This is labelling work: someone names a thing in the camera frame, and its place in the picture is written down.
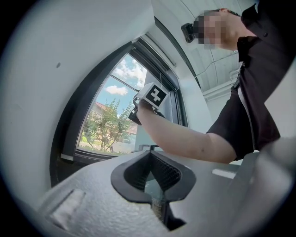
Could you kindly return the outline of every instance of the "man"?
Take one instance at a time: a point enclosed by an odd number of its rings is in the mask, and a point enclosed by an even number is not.
[[[140,102],[137,116],[165,152],[229,163],[280,137],[264,102],[295,56],[293,39],[283,30],[287,21],[293,20],[293,14],[288,12],[289,6],[271,4],[274,3],[261,1],[258,10],[252,6],[242,17],[219,9],[197,18],[194,33],[199,42],[238,50],[243,65],[230,99],[206,134],[173,124]]]

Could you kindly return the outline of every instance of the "glass pane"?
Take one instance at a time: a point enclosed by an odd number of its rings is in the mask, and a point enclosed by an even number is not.
[[[130,55],[124,57],[112,73],[112,75],[138,90],[143,88],[146,74],[147,70]]]
[[[146,83],[153,81],[161,87],[130,55],[119,63],[112,74],[136,89],[141,89]],[[122,82],[109,77],[87,116],[78,148],[102,155],[119,156],[139,150],[141,144],[155,144],[142,126],[128,119],[134,108],[132,100],[136,93]],[[160,111],[170,121],[171,110],[171,100],[168,98]]]

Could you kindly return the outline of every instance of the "ear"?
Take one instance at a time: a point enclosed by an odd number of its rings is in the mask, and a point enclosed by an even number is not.
[[[219,12],[230,12],[227,8],[221,8]]]

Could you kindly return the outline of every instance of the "black camera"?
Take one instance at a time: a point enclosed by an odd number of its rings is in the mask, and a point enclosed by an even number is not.
[[[195,38],[193,34],[193,24],[186,23],[181,26],[181,30],[184,34],[186,42],[191,43]]]

